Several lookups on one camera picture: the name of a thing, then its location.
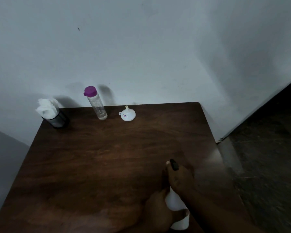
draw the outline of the dark brown table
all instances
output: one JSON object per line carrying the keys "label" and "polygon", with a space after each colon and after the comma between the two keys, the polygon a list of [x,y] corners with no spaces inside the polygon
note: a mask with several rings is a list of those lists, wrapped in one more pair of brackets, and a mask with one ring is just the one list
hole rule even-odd
{"label": "dark brown table", "polygon": [[[65,109],[70,124],[43,121],[0,211],[0,233],[116,232],[135,223],[174,158],[200,192],[248,219],[199,103],[132,105],[133,121],[108,106]],[[187,232],[202,232],[190,219]]]}

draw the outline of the hand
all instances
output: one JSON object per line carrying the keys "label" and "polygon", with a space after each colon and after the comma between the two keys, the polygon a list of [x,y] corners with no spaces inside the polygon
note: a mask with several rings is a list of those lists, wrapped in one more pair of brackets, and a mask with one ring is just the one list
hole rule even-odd
{"label": "hand", "polygon": [[168,189],[164,189],[161,192],[155,192],[147,200],[141,217],[141,223],[148,227],[148,232],[167,232],[173,223],[178,222],[189,215],[189,210],[187,209],[171,211],[167,207],[165,198],[168,192]]}
{"label": "hand", "polygon": [[170,161],[166,162],[168,180],[171,188],[182,197],[185,193],[195,189],[194,178],[189,170],[182,165],[174,171]]}

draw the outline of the table top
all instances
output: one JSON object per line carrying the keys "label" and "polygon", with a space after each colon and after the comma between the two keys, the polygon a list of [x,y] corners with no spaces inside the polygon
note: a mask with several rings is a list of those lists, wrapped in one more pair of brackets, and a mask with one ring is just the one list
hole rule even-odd
{"label": "table top", "polygon": [[[202,195],[248,215],[225,171],[197,102],[64,109],[71,122],[53,129],[43,121],[0,211],[0,233],[117,232],[139,218],[161,188],[170,158],[194,171]],[[202,232],[193,218],[187,232]]]}

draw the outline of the purple cap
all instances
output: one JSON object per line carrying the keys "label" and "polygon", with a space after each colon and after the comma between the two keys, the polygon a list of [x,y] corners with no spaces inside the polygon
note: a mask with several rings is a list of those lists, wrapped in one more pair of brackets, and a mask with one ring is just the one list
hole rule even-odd
{"label": "purple cap", "polygon": [[97,95],[97,90],[95,87],[89,86],[84,89],[84,95],[87,97],[94,97],[95,95]]}

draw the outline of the white tissue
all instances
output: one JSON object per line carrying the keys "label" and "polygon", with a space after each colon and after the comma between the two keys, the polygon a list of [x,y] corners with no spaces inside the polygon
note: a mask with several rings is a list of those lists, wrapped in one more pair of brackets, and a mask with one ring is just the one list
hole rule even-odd
{"label": "white tissue", "polygon": [[53,119],[59,113],[58,101],[55,99],[39,99],[36,111],[45,119]]}

